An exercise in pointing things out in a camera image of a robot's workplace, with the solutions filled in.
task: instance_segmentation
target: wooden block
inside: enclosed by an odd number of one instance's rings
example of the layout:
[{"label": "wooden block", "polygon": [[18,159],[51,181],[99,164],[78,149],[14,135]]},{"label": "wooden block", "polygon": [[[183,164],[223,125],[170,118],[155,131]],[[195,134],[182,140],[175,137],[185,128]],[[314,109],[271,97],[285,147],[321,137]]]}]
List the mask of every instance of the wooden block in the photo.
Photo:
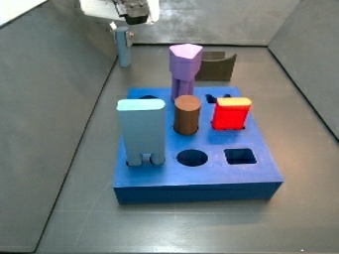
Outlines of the wooden block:
[{"label": "wooden block", "polygon": [[193,135],[199,129],[202,102],[194,95],[182,95],[175,100],[175,131]]}]

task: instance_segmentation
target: shape sorter board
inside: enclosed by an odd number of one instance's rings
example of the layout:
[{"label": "shape sorter board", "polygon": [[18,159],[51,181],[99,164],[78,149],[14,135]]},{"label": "shape sorter board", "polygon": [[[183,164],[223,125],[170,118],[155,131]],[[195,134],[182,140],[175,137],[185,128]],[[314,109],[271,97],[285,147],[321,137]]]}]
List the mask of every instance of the shape sorter board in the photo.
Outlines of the shape sorter board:
[{"label": "shape sorter board", "polygon": [[120,138],[112,183],[120,204],[270,199],[282,185],[253,115],[243,130],[213,129],[214,97],[241,97],[238,88],[195,88],[195,96],[202,100],[199,131],[183,136],[174,130],[171,89],[130,89],[130,99],[157,97],[166,102],[166,163],[154,166],[150,155],[143,155],[143,165],[128,167]]}]

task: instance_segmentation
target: purple pentagon block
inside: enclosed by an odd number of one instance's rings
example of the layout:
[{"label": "purple pentagon block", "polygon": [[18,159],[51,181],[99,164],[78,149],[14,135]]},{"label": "purple pentagon block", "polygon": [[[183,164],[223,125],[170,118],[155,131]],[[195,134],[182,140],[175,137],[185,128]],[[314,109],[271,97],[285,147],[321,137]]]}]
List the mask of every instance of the purple pentagon block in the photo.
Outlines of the purple pentagon block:
[{"label": "purple pentagon block", "polygon": [[177,79],[191,81],[201,69],[203,47],[193,44],[170,47],[170,70]]}]

